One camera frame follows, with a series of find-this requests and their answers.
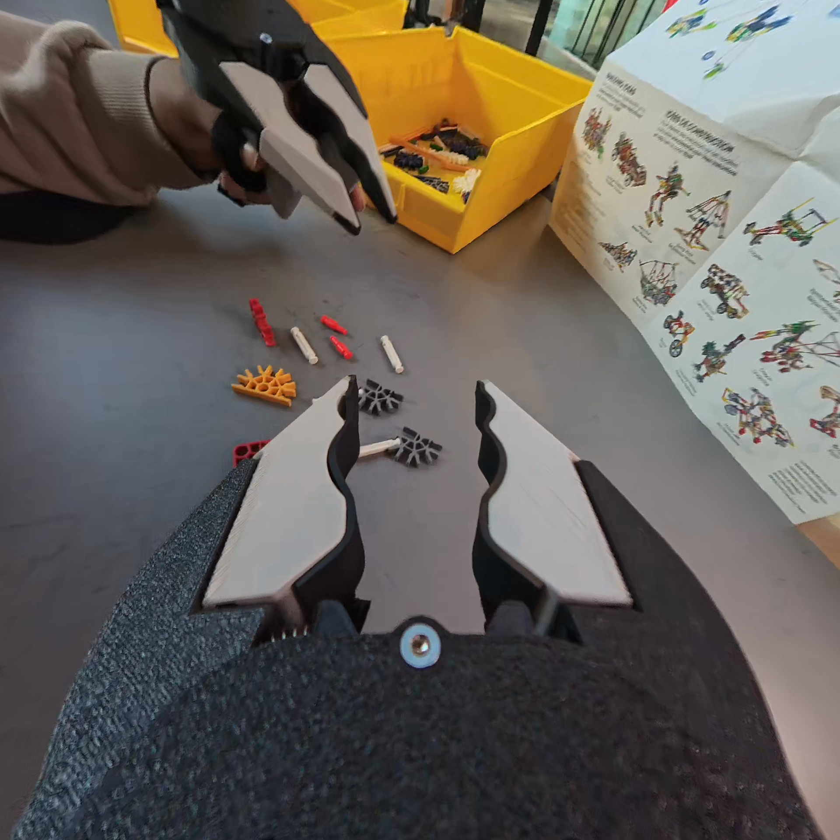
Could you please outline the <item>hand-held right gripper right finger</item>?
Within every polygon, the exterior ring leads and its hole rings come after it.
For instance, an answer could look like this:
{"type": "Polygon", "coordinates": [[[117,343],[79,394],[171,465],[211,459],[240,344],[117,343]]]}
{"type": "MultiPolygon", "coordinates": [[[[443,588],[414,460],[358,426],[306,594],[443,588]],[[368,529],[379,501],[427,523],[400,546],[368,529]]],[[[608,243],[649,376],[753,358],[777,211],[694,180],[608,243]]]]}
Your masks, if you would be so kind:
{"type": "Polygon", "coordinates": [[[491,381],[475,399],[486,489],[472,571],[486,628],[507,603],[542,636],[578,636],[574,606],[632,608],[577,456],[491,381]]]}

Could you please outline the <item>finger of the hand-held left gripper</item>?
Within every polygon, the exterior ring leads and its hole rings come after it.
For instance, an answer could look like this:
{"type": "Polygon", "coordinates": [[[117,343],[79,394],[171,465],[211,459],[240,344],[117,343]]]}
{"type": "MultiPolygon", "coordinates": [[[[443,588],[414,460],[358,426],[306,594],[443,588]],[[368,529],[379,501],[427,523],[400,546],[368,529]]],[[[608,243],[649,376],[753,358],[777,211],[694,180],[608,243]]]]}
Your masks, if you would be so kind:
{"type": "Polygon", "coordinates": [[[368,199],[388,224],[395,224],[392,190],[357,94],[354,84],[345,87],[330,66],[309,65],[290,85],[292,114],[314,140],[324,163],[339,176],[355,223],[368,199]]]}
{"type": "Polygon", "coordinates": [[[243,62],[222,62],[220,69],[261,125],[258,151],[268,170],[357,235],[361,223],[348,187],[324,160],[315,139],[292,116],[282,87],[243,62]]]}

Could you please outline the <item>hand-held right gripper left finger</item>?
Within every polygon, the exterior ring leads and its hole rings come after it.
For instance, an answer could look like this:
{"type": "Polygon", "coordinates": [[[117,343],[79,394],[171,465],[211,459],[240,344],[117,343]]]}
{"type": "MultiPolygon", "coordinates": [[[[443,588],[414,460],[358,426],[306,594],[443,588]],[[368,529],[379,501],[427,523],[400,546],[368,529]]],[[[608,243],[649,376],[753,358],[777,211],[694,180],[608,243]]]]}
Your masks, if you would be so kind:
{"type": "Polygon", "coordinates": [[[364,545],[348,476],[361,451],[359,384],[339,379],[251,461],[203,592],[203,611],[262,607],[284,631],[335,602],[354,629],[364,545]]]}

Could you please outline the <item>pile of colourful building pieces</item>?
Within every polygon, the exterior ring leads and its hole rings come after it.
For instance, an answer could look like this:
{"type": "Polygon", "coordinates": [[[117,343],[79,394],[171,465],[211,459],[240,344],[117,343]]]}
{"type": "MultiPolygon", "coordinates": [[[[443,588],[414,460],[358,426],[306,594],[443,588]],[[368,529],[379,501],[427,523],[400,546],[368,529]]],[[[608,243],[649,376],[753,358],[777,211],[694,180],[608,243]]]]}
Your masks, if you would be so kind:
{"type": "Polygon", "coordinates": [[[393,135],[379,146],[378,154],[401,172],[466,205],[489,150],[474,132],[442,119],[429,129],[393,135]]]}

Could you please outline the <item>yellow connector piece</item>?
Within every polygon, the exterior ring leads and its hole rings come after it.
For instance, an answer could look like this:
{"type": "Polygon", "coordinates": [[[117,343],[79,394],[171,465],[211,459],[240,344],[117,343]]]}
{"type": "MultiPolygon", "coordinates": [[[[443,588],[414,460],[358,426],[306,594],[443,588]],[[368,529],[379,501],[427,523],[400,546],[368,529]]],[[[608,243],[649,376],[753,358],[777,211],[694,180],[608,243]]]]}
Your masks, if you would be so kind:
{"type": "Polygon", "coordinates": [[[233,392],[262,402],[290,407],[298,396],[297,384],[291,373],[274,369],[272,365],[257,366],[256,373],[246,369],[237,374],[230,385],[233,392]]]}

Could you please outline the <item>grey half-round connector piece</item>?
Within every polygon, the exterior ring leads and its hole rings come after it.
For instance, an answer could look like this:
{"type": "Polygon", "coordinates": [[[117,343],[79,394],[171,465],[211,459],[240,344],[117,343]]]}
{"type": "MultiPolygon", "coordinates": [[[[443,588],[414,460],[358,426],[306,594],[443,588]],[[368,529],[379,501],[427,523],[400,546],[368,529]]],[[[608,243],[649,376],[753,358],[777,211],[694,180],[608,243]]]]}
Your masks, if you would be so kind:
{"type": "Polygon", "coordinates": [[[372,379],[367,379],[359,390],[359,409],[372,416],[395,413],[403,402],[403,394],[372,379]]]}

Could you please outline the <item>yellow plastic bin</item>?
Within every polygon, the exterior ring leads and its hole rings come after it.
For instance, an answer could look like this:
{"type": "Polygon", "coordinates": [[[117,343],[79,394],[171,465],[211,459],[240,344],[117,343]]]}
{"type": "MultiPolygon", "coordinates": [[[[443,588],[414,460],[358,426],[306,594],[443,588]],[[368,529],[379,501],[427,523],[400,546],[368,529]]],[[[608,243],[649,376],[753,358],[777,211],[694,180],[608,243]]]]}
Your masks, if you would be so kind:
{"type": "MultiPolygon", "coordinates": [[[[155,1],[109,1],[119,43],[129,52],[177,57],[155,1]]],[[[407,1],[290,1],[324,42],[403,28],[407,1]]]]}
{"type": "Polygon", "coordinates": [[[398,222],[455,254],[559,173],[588,80],[457,27],[343,36],[331,43],[355,82],[379,146],[443,120],[487,148],[465,202],[384,162],[398,222]]]}

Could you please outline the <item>person's left forearm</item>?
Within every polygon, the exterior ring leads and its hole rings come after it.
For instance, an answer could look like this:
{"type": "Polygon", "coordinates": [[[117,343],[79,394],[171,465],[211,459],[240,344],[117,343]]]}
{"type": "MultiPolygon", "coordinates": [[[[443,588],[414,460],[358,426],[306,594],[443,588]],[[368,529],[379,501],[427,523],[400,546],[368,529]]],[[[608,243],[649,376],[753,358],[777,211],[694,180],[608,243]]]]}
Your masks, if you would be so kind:
{"type": "Polygon", "coordinates": [[[87,24],[1,15],[2,195],[54,193],[148,205],[173,162],[151,117],[151,58],[115,50],[87,24]]]}

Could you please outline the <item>grey desk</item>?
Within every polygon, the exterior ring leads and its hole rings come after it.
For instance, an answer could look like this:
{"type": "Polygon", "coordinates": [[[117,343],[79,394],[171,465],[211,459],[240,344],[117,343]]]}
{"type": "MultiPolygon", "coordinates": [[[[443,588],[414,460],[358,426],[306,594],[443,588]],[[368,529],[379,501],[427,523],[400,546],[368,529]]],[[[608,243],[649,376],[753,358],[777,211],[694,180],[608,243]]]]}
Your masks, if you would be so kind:
{"type": "Polygon", "coordinates": [[[595,463],[707,588],[815,821],[838,838],[838,569],[692,415],[547,229],[549,208],[532,199],[452,257],[372,213],[352,237],[307,203],[282,223],[205,186],[165,192],[90,243],[2,244],[2,838],[130,579],[226,476],[236,443],[277,432],[347,372],[407,401],[399,418],[364,420],[364,440],[407,425],[444,448],[431,469],[376,458],[350,475],[365,631],[417,614],[481,629],[474,393],[489,379],[595,463]],[[230,387],[269,364],[297,384],[290,407],[230,387]]]}

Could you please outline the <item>person's left hand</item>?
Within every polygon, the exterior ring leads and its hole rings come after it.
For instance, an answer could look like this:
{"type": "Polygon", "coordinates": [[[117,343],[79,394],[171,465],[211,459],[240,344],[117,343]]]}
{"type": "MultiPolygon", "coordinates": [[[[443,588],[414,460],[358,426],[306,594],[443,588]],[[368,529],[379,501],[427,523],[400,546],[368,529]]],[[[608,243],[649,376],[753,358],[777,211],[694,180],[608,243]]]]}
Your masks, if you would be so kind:
{"type": "Polygon", "coordinates": [[[218,175],[221,162],[214,150],[212,128],[219,108],[195,93],[178,59],[156,60],[146,87],[150,113],[168,144],[195,173],[218,175]]]}

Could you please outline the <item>black wrist rest pad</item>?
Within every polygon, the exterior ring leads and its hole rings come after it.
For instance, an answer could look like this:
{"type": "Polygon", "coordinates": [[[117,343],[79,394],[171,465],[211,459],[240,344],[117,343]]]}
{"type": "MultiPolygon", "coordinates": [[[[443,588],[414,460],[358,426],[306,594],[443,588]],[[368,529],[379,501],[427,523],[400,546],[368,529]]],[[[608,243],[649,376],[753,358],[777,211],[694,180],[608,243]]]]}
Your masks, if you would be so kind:
{"type": "Polygon", "coordinates": [[[28,245],[76,245],[120,227],[139,209],[43,191],[1,195],[1,240],[28,245]]]}

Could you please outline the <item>building set cardboard box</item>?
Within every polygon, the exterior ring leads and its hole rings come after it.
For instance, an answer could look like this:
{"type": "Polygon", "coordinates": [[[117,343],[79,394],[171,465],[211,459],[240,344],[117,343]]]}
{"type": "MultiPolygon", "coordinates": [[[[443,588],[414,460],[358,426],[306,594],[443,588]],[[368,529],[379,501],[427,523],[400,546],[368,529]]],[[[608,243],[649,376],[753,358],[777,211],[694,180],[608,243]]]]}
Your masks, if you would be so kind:
{"type": "Polygon", "coordinates": [[[836,568],[840,567],[839,553],[839,514],[804,522],[798,531],[809,539],[836,568]]]}

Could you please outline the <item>folded building instruction booklet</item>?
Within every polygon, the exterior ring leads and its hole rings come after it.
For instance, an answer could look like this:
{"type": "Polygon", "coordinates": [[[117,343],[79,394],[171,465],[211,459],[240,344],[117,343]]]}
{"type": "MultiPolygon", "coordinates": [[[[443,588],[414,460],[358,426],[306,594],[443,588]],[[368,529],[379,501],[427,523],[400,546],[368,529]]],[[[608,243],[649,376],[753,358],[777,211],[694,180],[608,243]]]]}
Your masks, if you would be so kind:
{"type": "Polygon", "coordinates": [[[838,2],[678,2],[605,60],[550,225],[802,525],[838,514],[838,2]]]}

